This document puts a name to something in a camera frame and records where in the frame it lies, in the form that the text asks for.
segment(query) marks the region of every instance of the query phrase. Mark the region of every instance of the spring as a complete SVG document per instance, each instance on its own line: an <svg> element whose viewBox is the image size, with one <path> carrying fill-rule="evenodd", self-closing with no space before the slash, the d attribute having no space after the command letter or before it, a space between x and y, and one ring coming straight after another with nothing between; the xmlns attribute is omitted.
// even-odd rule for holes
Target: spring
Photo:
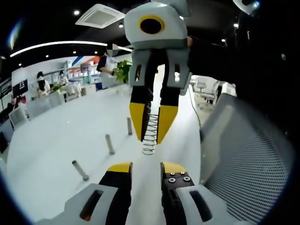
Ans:
<svg viewBox="0 0 300 225"><path fill-rule="evenodd" d="M153 155L157 144L156 138L158 134L158 115L149 114L149 122L145 133L142 152L144 155Z"/></svg>

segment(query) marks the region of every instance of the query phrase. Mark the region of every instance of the ceiling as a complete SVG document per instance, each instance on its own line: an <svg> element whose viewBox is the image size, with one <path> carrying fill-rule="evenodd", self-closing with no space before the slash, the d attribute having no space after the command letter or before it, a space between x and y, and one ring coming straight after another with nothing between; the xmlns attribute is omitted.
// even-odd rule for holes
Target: ceiling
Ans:
<svg viewBox="0 0 300 225"><path fill-rule="evenodd" d="M84 0L78 2L57 1L30 1L18 4L8 3L6 8L1 9L5 13L11 8L10 17L5 24L2 24L0 34L0 54L9 58L13 52L19 51L33 45L54 42L54 41L93 41L102 43L114 43L119 46L127 46L124 28L119 28L119 22L111 24L104 29L97 29L86 26L75 25L79 16L74 16L74 10L81 14L86 12L96 3L110 6L118 11L126 13L128 10L137 7L149 0ZM192 16L186 19L188 34L213 43L221 44L225 31L233 30L233 23L236 22L238 8L232 0L187 0L192 9ZM14 42L13 49L9 47L8 37L14 28L19 24L18 36ZM14 70L21 63L28 66L44 60L74 56L94 55L95 51L100 54L105 51L104 47L95 45L52 45L40 47L34 50L21 53L10 59L10 68Z"/></svg>

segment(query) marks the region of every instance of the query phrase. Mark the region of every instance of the green plant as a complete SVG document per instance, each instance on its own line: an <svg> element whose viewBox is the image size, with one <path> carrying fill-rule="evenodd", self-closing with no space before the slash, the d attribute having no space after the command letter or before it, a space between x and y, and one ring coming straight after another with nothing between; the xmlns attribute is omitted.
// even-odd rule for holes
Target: green plant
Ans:
<svg viewBox="0 0 300 225"><path fill-rule="evenodd" d="M130 67L131 62L127 60L118 62L117 67L113 71L120 83L128 83Z"/></svg>
<svg viewBox="0 0 300 225"><path fill-rule="evenodd" d="M60 89L60 86L58 86L58 85L55 85L55 86L53 86L52 87L52 91L54 92L54 91L57 91L57 90L59 90Z"/></svg>

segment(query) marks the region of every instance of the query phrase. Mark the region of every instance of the air conditioner vent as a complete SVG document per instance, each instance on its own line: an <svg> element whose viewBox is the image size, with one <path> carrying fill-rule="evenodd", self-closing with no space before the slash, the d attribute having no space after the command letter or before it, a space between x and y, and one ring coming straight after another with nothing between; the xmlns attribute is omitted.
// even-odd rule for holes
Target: air conditioner vent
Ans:
<svg viewBox="0 0 300 225"><path fill-rule="evenodd" d="M96 4L86 11L76 25L103 29L125 17L125 14L111 7Z"/></svg>

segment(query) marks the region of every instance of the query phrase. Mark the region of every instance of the white table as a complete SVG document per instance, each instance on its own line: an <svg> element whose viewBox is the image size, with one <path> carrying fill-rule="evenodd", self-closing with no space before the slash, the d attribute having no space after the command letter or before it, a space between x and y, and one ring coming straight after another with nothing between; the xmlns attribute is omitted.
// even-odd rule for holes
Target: white table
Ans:
<svg viewBox="0 0 300 225"><path fill-rule="evenodd" d="M160 102L160 87L154 86L153 107ZM178 115L156 154L146 156L135 131L127 136L130 95L117 93L119 88L67 102L15 131L8 154L7 184L32 221L61 213L66 200L88 184L99 183L107 168L120 162L132 161L134 165L129 225L165 224L160 161L180 163L194 183L199 182L199 125L189 91L180 97ZM105 134L111 135L114 156L108 154ZM82 181L72 167L73 160L90 176L89 182Z"/></svg>

